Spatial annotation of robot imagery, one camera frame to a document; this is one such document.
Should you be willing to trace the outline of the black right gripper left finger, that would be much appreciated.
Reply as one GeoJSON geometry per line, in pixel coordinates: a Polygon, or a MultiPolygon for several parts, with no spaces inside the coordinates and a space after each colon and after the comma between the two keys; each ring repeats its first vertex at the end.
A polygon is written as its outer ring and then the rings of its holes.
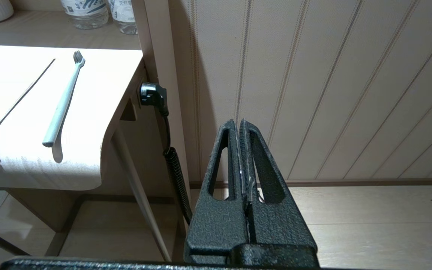
{"type": "Polygon", "coordinates": [[[218,130],[184,243],[186,263],[227,263],[233,248],[248,242],[236,135],[232,119],[218,130]],[[213,193],[223,149],[228,156],[229,196],[219,200],[213,193]]]}

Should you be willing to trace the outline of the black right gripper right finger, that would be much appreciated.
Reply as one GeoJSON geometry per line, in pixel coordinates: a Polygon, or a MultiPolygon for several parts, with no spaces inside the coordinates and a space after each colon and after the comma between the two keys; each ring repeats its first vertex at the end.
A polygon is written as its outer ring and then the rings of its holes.
{"type": "Polygon", "coordinates": [[[261,132],[240,123],[248,243],[240,264],[272,268],[317,268],[317,243],[302,217],[261,132]]]}

